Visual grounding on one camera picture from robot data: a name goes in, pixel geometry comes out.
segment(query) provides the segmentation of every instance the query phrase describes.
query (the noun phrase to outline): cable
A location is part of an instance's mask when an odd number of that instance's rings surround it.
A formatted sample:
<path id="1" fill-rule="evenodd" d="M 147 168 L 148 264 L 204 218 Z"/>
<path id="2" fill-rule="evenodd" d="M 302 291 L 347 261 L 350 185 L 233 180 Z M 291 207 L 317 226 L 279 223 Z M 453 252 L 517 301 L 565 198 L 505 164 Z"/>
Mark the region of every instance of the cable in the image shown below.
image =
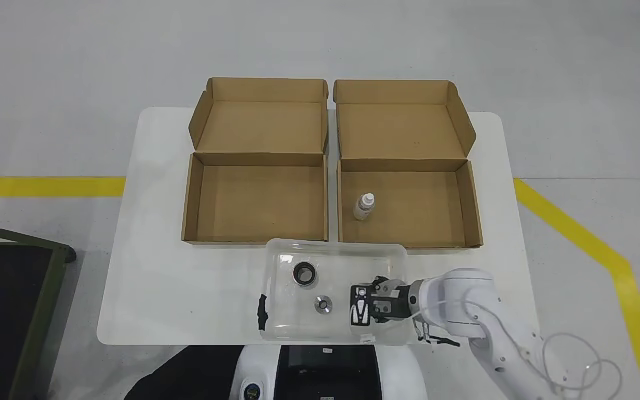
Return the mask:
<path id="1" fill-rule="evenodd" d="M 498 324 L 500 325 L 500 327 L 502 328 L 502 330 L 504 331 L 504 333 L 507 335 L 507 337 L 509 338 L 509 340 L 511 341 L 511 343 L 516 347 L 516 349 L 518 349 L 518 350 L 520 349 L 520 346 L 518 345 L 518 342 L 517 342 L 517 341 L 516 341 L 512 336 L 511 336 L 511 334 L 509 333 L 509 331 L 505 328 L 504 324 L 502 323 L 502 319 L 500 319 L 500 317 L 499 317 L 498 315 L 496 315 L 496 313 L 494 313 L 493 311 L 489 310 L 487 307 L 485 307 L 485 306 L 483 306 L 483 305 L 481 305 L 481 304 L 478 304 L 478 303 L 476 303 L 476 302 L 473 302 L 473 301 L 470 301 L 470 300 L 466 300 L 466 299 L 460 299 L 460 300 L 441 300 L 441 301 L 438 301 L 438 302 L 436 302 L 435 304 L 430 305 L 430 306 L 428 306 L 428 307 L 420 308 L 420 310 L 419 310 L 419 311 L 415 312 L 415 313 L 414 313 L 414 314 L 412 314 L 411 316 L 409 316 L 409 317 L 407 317 L 407 318 L 405 318 L 405 319 L 403 319 L 403 320 L 400 320 L 400 321 L 395 321 L 395 323 L 394 323 L 392 326 L 387 326 L 387 327 L 385 327 L 385 328 L 383 328 L 383 329 L 379 330 L 379 331 L 378 331 L 378 334 L 379 334 L 379 333 L 382 333 L 382 332 L 386 332 L 386 331 L 391 330 L 391 329 L 395 329 L 395 328 L 399 327 L 400 325 L 402 325 L 402 323 L 403 323 L 406 319 L 414 319 L 414 318 L 415 318 L 415 317 L 417 317 L 418 315 L 422 314 L 424 311 L 431 310 L 431 309 L 434 309 L 434 308 L 438 308 L 440 305 L 442 305 L 442 304 L 447 304 L 447 303 L 448 303 L 448 304 L 462 304 L 462 305 L 468 305 L 468 304 L 471 304 L 471 305 L 476 306 L 476 307 L 480 308 L 481 310 L 483 310 L 483 311 L 485 311 L 485 312 L 489 313 L 490 315 L 492 315 L 492 316 L 493 316 L 493 317 L 498 321 Z M 469 318 L 472 318 L 471 314 L 469 313 L 469 310 L 468 310 L 466 307 L 463 307 L 463 309 L 464 309 L 465 313 L 467 314 L 467 316 L 468 316 Z M 594 363 L 592 363 L 592 364 L 590 364 L 590 365 L 587 365 L 587 366 L 585 367 L 585 370 L 584 370 L 584 372 L 583 372 L 583 374 L 582 374 L 582 382 L 581 382 L 581 385 L 580 385 L 579 387 L 576 387 L 576 386 L 568 386 L 568 385 L 565 385 L 565 384 L 562 384 L 562 383 L 556 382 L 556 381 L 554 381 L 554 380 L 551 378 L 551 376 L 550 376 L 550 374 L 549 374 L 549 371 L 548 371 L 548 368 L 547 368 L 546 347 L 547 347 L 548 343 L 549 343 L 553 338 L 560 337 L 560 336 L 567 336 L 567 337 L 571 337 L 571 338 L 573 338 L 573 339 L 576 339 L 576 340 L 578 340 L 578 341 L 582 342 L 583 344 L 585 344 L 585 345 L 586 345 L 586 346 L 587 346 L 587 347 L 588 347 L 588 348 L 593 352 L 593 354 L 594 354 L 594 355 L 595 355 L 595 357 L 596 357 L 596 361 L 595 361 Z M 618 372 L 618 376 L 619 376 L 619 379 L 618 379 L 618 386 L 616 387 L 616 390 L 613 392 L 613 394 L 609 397 L 609 400 L 614 399 L 614 398 L 618 395 L 618 393 L 620 392 L 620 389 L 622 388 L 622 371 L 620 370 L 620 367 L 619 367 L 615 362 L 613 362 L 613 361 L 611 361 L 611 360 L 608 360 L 608 359 L 602 359 L 602 358 L 600 357 L 600 354 L 597 352 L 597 350 L 596 350 L 596 349 L 595 349 L 595 348 L 594 348 L 594 347 L 593 347 L 593 346 L 592 346 L 588 341 L 586 341 L 585 339 L 581 338 L 580 336 L 574 335 L 574 334 L 572 334 L 572 333 L 568 333 L 568 332 L 558 332 L 558 333 L 554 333 L 554 334 L 552 334 L 551 336 L 547 337 L 547 339 L 544 341 L 544 344 L 543 344 L 543 346 L 542 346 L 542 364 L 543 364 L 543 367 L 544 367 L 544 369 L 545 369 L 545 371 L 544 371 L 544 372 L 542 372 L 542 371 L 540 371 L 538 368 L 536 368 L 536 366 L 535 366 L 535 365 L 533 365 L 533 363 L 532 363 L 530 360 L 528 360 L 528 359 L 524 358 L 524 356 L 522 355 L 522 353 L 521 353 L 520 351 L 518 351 L 518 354 L 520 354 L 520 357 L 521 357 L 521 358 L 522 358 L 522 359 L 523 359 L 527 364 L 529 364 L 529 366 L 531 366 L 531 368 L 533 368 L 533 370 L 534 370 L 534 371 L 536 371 L 536 373 L 537 373 L 537 374 L 538 374 L 542 379 L 544 379 L 545 381 L 547 381 L 547 383 L 549 383 L 549 384 L 551 384 L 551 385 L 553 385 L 553 386 L 557 386 L 557 387 L 562 388 L 562 389 L 579 391 L 579 393 L 578 393 L 578 399 L 579 399 L 579 400 L 582 398 L 582 394 L 584 393 L 584 391 L 585 391 L 586 389 L 591 388 L 591 387 L 592 387 L 592 386 L 593 386 L 593 385 L 598 381 L 598 379 L 600 379 L 600 376 L 602 375 L 602 364 L 603 364 L 603 363 L 611 364 L 611 365 L 616 369 L 616 371 Z M 597 374 L 596 374 L 595 378 L 594 378 L 591 382 L 589 382 L 588 384 L 586 384 L 586 385 L 585 385 L 584 381 L 585 381 L 586 375 L 587 375 L 587 373 L 589 372 L 589 369 L 590 369 L 591 367 L 595 366 L 595 365 L 598 365 L 598 372 L 597 372 Z"/>

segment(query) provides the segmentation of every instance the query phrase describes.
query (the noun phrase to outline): concrete floor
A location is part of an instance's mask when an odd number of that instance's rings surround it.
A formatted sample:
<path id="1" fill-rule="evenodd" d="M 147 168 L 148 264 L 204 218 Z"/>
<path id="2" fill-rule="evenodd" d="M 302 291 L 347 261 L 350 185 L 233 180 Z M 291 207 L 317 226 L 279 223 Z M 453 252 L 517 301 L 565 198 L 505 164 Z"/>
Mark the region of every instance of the concrete floor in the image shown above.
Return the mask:
<path id="1" fill-rule="evenodd" d="M 638 21 L 637 0 L 6 0 L 0 175 L 124 175 L 140 111 L 194 105 L 210 76 L 450 79 L 468 110 L 502 117 L 514 176 L 640 280 Z M 119 205 L 0 198 L 0 225 L 79 251 L 51 399 L 122 398 L 179 350 L 96 339 Z M 623 369 L 618 398 L 635 398 L 640 374 L 608 273 L 520 215 L 543 333 L 587 338 Z M 614 386 L 606 372 L 586 398 Z"/>

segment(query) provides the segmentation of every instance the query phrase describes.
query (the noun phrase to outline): white bottle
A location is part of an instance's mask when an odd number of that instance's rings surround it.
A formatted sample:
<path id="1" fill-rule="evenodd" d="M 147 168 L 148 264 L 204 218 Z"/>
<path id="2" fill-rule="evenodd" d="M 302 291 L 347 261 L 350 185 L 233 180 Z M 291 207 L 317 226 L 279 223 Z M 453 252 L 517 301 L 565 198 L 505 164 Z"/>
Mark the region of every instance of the white bottle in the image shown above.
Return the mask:
<path id="1" fill-rule="evenodd" d="M 356 217 L 357 220 L 362 221 L 373 211 L 373 207 L 375 207 L 375 197 L 373 193 L 365 193 L 358 198 L 356 205 L 353 206 L 353 216 Z"/>

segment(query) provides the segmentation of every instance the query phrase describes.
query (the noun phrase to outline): open cardboard box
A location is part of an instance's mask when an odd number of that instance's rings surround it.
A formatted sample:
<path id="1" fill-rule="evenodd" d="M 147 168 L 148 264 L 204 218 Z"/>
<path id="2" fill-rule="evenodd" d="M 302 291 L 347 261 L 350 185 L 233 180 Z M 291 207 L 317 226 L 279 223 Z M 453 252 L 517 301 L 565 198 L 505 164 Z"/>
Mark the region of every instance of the open cardboard box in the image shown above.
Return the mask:
<path id="1" fill-rule="evenodd" d="M 327 94 L 321 79 L 209 79 L 189 124 L 182 240 L 327 240 Z"/>
<path id="2" fill-rule="evenodd" d="M 482 231 L 467 155 L 475 131 L 449 81 L 338 80 L 339 240 L 477 247 Z M 353 216 L 371 192 L 375 209 Z"/>

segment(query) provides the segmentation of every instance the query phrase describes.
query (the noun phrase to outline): transparent plastic tray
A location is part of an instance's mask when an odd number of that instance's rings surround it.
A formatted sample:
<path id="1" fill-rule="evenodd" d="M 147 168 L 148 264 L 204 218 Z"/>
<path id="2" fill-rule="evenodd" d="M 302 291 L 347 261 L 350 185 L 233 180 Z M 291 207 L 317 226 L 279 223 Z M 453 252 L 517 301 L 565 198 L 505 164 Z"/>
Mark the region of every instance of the transparent plastic tray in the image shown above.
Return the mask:
<path id="1" fill-rule="evenodd" d="M 392 244 L 326 243 L 272 239 L 267 243 L 267 262 L 262 293 L 266 296 L 267 340 L 325 343 L 371 343 L 402 345 L 407 342 L 410 321 L 371 321 L 367 327 L 350 324 L 351 285 L 371 283 L 376 276 L 406 281 L 404 247 Z M 316 269 L 314 282 L 306 287 L 293 278 L 300 262 Z M 314 305 L 317 296 L 331 299 L 329 313 Z"/>

